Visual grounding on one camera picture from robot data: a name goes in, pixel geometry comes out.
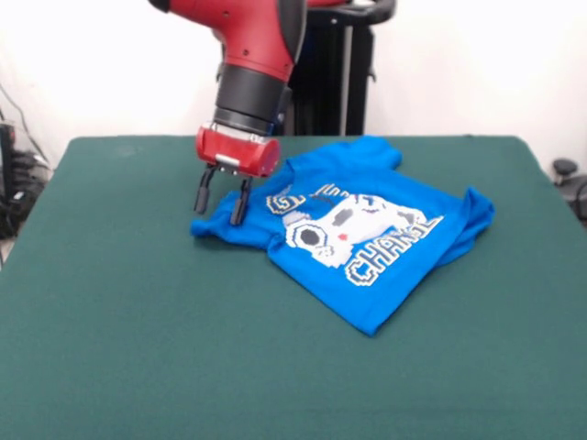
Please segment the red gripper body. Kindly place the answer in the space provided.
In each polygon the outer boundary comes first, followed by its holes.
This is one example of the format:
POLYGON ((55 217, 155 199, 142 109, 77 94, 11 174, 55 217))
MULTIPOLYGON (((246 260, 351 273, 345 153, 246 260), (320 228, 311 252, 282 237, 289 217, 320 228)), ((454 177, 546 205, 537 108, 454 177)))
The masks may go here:
POLYGON ((197 156, 212 165, 252 177, 267 177, 280 157, 280 142, 215 122, 203 124, 195 141, 197 156))

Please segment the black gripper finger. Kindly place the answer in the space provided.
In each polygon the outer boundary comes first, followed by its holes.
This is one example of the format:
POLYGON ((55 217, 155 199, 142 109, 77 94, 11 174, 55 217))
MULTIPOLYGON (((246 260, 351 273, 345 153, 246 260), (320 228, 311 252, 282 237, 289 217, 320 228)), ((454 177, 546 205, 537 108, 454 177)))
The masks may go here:
POLYGON ((240 226, 246 216, 252 183, 252 177, 247 177, 241 183, 239 196, 235 201, 234 209, 230 216, 230 224, 233 226, 240 226))
POLYGON ((207 209, 210 195, 210 183, 217 170, 217 165, 207 164, 201 176, 194 202, 194 211, 199 215, 204 214, 207 209))

